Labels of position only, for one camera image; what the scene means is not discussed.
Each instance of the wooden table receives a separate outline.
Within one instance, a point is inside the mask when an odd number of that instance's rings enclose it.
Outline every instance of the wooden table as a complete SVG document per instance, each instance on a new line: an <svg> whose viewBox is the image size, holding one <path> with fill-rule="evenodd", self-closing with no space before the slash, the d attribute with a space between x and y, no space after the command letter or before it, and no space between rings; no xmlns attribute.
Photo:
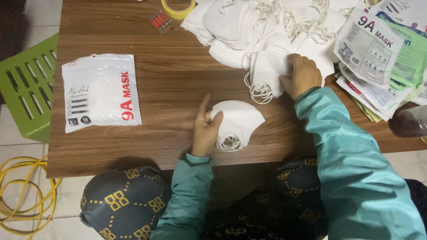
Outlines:
<svg viewBox="0 0 427 240"><path fill-rule="evenodd" d="M154 160L172 169L191 145L197 106L212 93L210 107L225 100L251 103L265 117L248 147L239 152L215 150L217 165L280 161L288 155L313 155L312 136L303 131L293 101L283 95L266 105L253 102L242 69L213 59L208 47L179 27L160 33L148 17L161 10L159 0L64 0L59 30L58 61L53 93L48 177L94 175L122 166L122 157ZM133 54L142 125L91 126L65 134L64 88L61 65L93 53ZM327 79L344 102L351 119L369 131L382 152L426 149L420 138L395 137L386 122L371 122L350 96Z"/></svg>

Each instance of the teal sleeve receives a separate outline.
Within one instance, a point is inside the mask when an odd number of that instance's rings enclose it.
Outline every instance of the teal sleeve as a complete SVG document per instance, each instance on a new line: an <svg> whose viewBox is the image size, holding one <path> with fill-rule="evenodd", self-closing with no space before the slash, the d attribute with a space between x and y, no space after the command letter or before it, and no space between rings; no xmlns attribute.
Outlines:
<svg viewBox="0 0 427 240"><path fill-rule="evenodd" d="M328 239L426 239L405 180L375 139L350 121L332 89L312 89L297 100L295 111L317 147Z"/></svg>
<svg viewBox="0 0 427 240"><path fill-rule="evenodd" d="M210 157L187 154L185 160L178 160L172 176L172 196L150 239L198 239L213 177Z"/></svg>

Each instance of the person's right hand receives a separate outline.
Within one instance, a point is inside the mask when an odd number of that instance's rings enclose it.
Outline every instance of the person's right hand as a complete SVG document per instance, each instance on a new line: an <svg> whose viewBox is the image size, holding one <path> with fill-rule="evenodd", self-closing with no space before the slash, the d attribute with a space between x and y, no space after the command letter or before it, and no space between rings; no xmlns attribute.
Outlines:
<svg viewBox="0 0 427 240"><path fill-rule="evenodd" d="M306 91L322 86L322 75L313 60L293 53L288 56L289 63L293 65L293 77L282 75L279 77L285 91L297 100Z"/></svg>

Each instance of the barcode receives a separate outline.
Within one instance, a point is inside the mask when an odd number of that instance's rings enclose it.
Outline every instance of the barcode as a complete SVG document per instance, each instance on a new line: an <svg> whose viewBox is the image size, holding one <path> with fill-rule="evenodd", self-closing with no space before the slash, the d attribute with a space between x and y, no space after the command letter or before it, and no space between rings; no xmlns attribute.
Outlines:
<svg viewBox="0 0 427 240"><path fill-rule="evenodd" d="M355 63L355 64L359 64L359 59L352 57L351 60Z"/></svg>

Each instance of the yellow cable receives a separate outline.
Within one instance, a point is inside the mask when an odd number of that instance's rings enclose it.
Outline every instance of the yellow cable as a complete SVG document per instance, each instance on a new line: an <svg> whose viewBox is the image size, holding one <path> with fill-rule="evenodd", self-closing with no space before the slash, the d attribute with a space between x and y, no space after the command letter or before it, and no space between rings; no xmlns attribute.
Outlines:
<svg viewBox="0 0 427 240"><path fill-rule="evenodd" d="M47 165L47 161L45 161L46 158L47 158L47 156L44 156L40 159L36 159L36 158L32 158L32 157L15 157L15 158L11 158L11 159L5 161L0 166L0 213L6 216L5 218L0 218L0 227L2 227L3 229L5 229L8 232L11 232L11 233L19 235L19 236L28 236L28 240L31 240L32 237L34 236L34 234L40 232L52 219L53 212L55 211L55 206L56 206L56 188L58 187L58 185L62 181L62 179L58 179L57 181L55 181L54 179L48 179L50 181L50 186L52 189L49 191L48 194L46 194L46 196L43 196L43 193L41 192L41 190L37 186L37 184L35 184L29 180L31 178L34 170L37 169L37 167L40 167L41 169L43 169L46 172L46 165ZM9 166L8 168L3 169L7 163L14 161L14 160L20 160L20 159L22 159L23 161L14 163L11 166ZM10 173L13 170L17 170L21 167L31 167L31 170L29 171L27 178L25 180L16 179L16 180L13 180L13 181L10 181L8 183L3 184L3 180L8 173ZM15 209L10 208L3 200L4 199L3 198L4 190L6 189L7 186L9 186L10 184L13 184L13 183L23 184L22 190L21 190L21 195L19 196L19 201L16 204ZM19 207L23 201L23 196L25 194L25 190L26 190L27 186L31 186L31 187L35 188L37 190L37 197L38 197L37 199L41 199L41 200L39 200L39 202L37 204L35 204L35 206L32 208L29 208L29 209L26 209L23 211L18 211L18 209L19 209ZM47 201L47 199L49 197L50 197L50 201L47 204L47 207L44 208L43 204ZM42 216L47 210L49 210L50 206L52 206L52 210L50 211L50 215L47 218L46 222L40 227L40 222L41 222ZM37 210L38 213L35 214L33 211L36 208L38 209ZM22 230L13 229L13 228L10 228L4 224L5 222L8 222L8 221L27 221L27 220L37 220L37 224L35 226L33 225L33 229L31 231L22 231Z"/></svg>

